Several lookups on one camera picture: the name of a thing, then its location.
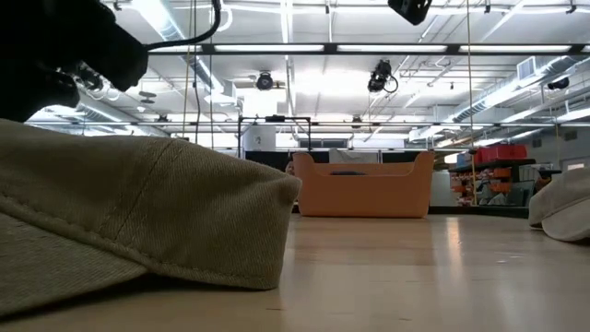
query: vent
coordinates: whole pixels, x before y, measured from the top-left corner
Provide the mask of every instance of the vent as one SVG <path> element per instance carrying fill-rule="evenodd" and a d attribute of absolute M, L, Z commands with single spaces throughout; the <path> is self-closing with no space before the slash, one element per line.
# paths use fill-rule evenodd
<path fill-rule="evenodd" d="M 565 141 L 569 141 L 569 140 L 574 140 L 574 139 L 578 139 L 578 132 L 575 130 L 566 132 L 565 134 L 563 134 L 563 140 Z"/>
<path fill-rule="evenodd" d="M 541 138 L 533 139 L 533 148 L 541 148 L 543 146 L 543 141 Z"/>
<path fill-rule="evenodd" d="M 518 72 L 518 79 L 525 80 L 535 75 L 536 61 L 535 56 L 531 56 L 524 60 L 522 63 L 516 65 L 516 71 Z"/>

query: cap seam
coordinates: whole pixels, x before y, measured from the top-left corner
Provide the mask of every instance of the cap seam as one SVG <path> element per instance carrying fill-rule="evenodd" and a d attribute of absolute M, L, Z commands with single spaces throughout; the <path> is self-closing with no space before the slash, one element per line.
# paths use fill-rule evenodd
<path fill-rule="evenodd" d="M 7 200 L 10 200 L 10 201 L 14 202 L 15 204 L 17 204 L 17 205 L 19 205 L 19 206 L 21 206 L 23 208 L 26 208 L 26 209 L 32 211 L 35 214 L 46 216 L 46 217 L 49 217 L 51 219 L 55 219 L 55 220 L 58 220 L 58 221 L 62 221 L 64 223 L 66 223 L 67 225 L 71 226 L 71 227 L 78 228 L 78 229 L 82 230 L 83 232 L 93 234 L 93 235 L 99 237 L 100 239 L 102 239 L 103 241 L 106 241 L 108 243 L 111 243 L 111 244 L 113 244 L 115 246 L 122 246 L 125 249 L 132 250 L 132 251 L 134 251 L 134 252 L 136 252 L 136 253 L 138 253 L 138 254 L 146 257 L 147 259 L 149 259 L 149 260 L 151 260 L 151 261 L 153 261 L 155 263 L 158 263 L 158 264 L 168 265 L 168 266 L 173 266 L 173 267 L 180 267 L 180 268 L 184 268 L 184 269 L 194 270 L 194 271 L 197 271 L 197 272 L 212 273 L 212 274 L 215 274 L 215 275 L 219 275 L 221 277 L 236 277 L 236 278 L 255 279 L 255 280 L 262 280 L 262 281 L 266 280 L 265 278 L 258 277 L 258 276 L 246 276 L 246 275 L 222 273 L 222 272 L 207 270 L 207 269 L 203 269 L 203 268 L 199 268 L 199 267 L 186 267 L 186 266 L 179 265 L 177 263 L 166 262 L 166 261 L 158 260 L 156 257 L 153 257 L 150 254 L 144 253 L 141 250 L 139 250 L 138 248 L 135 248 L 135 247 L 130 246 L 130 245 L 123 245 L 121 243 L 117 243 L 116 241 L 114 241 L 112 239 L 103 237 L 101 234 L 99 234 L 97 232 L 94 232 L 94 231 L 91 231 L 91 230 L 87 230 L 86 228 L 82 227 L 79 224 L 75 224 L 75 223 L 70 222 L 68 220 L 65 220 L 63 218 L 56 217 L 56 216 L 54 216 L 52 214 L 49 214 L 47 212 L 44 212 L 44 211 L 39 211 L 37 208 L 31 206 L 28 202 L 24 202 L 24 201 L 22 201 L 22 200 L 20 200 L 18 198 L 9 196 L 7 193 L 5 193 L 3 191 L 0 191 L 0 196 L 4 197 Z"/>
<path fill-rule="evenodd" d="M 150 141 L 147 143 L 147 145 L 148 145 L 148 148 L 146 150 L 142 151 L 141 158 L 140 158 L 141 160 L 144 160 L 146 158 L 148 151 L 151 148 L 153 148 L 153 146 L 155 144 L 154 144 L 154 141 Z M 106 225 L 108 223 L 108 221 L 110 221 L 112 219 L 112 216 L 114 215 L 114 213 L 117 211 L 117 209 L 119 209 L 121 207 L 124 198 L 125 198 L 125 194 L 124 194 L 124 190 L 122 190 L 119 193 L 119 198 L 117 199 L 117 202 L 112 206 L 111 210 L 105 215 L 104 220 L 100 222 L 100 226 L 98 228 L 98 233 L 102 233 L 102 229 L 104 228 L 104 225 Z"/>
<path fill-rule="evenodd" d="M 164 152 L 166 152 L 168 150 L 169 147 L 171 147 L 172 142 L 169 142 L 168 144 L 166 144 L 166 146 L 162 149 L 162 151 L 159 153 L 159 155 L 157 156 L 156 160 L 154 160 L 154 163 L 151 165 L 151 168 L 149 169 L 149 172 L 147 172 L 146 178 L 144 179 L 143 183 L 141 184 L 141 186 L 139 187 L 139 191 L 137 191 L 137 195 L 134 199 L 133 205 L 131 206 L 131 208 L 129 208 L 129 212 L 127 212 L 127 216 L 125 217 L 125 219 L 123 220 L 123 222 L 121 223 L 121 226 L 119 226 L 119 230 L 117 230 L 117 233 L 114 236 L 114 240 L 117 241 L 119 240 L 119 234 L 121 234 L 121 230 L 123 229 L 123 227 L 127 224 L 127 221 L 129 221 L 129 219 L 131 218 L 131 215 L 133 214 L 133 212 L 135 211 L 136 207 L 137 207 L 137 203 L 139 202 L 139 197 L 141 197 L 142 192 L 144 191 L 144 189 L 146 189 L 149 180 L 151 179 L 151 174 L 154 172 L 154 170 L 156 169 L 156 165 L 158 165 L 159 160 L 162 158 L 162 156 L 164 155 Z"/>

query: cap brim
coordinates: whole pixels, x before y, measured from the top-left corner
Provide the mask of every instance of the cap brim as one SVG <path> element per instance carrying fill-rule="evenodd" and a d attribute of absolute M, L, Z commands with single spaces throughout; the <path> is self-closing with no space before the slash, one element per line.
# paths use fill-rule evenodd
<path fill-rule="evenodd" d="M 96 291 L 147 272 L 0 212 L 0 316 Z"/>
<path fill-rule="evenodd" d="M 590 199 L 568 206 L 543 219 L 543 231 L 553 239 L 575 242 L 590 237 Z"/>

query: shelf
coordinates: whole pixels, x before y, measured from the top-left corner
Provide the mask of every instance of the shelf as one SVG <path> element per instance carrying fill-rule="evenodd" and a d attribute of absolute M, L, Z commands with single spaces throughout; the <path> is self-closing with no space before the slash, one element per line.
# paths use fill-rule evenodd
<path fill-rule="evenodd" d="M 483 171 L 488 168 L 500 168 L 500 167 L 513 167 L 513 166 L 523 166 L 523 165 L 532 165 L 536 163 L 533 159 L 526 159 L 526 160 L 496 160 L 491 162 L 484 162 L 480 164 L 476 164 L 476 171 Z M 449 172 L 471 172 L 471 165 L 457 167 L 454 169 L 449 170 Z"/>

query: table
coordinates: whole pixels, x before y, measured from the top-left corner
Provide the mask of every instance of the table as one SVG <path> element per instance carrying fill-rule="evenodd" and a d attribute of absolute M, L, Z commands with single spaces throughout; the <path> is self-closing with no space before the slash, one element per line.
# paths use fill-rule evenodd
<path fill-rule="evenodd" d="M 590 247 L 524 219 L 303 219 L 270 291 L 140 279 L 0 323 L 0 331 L 575 331 Z"/>

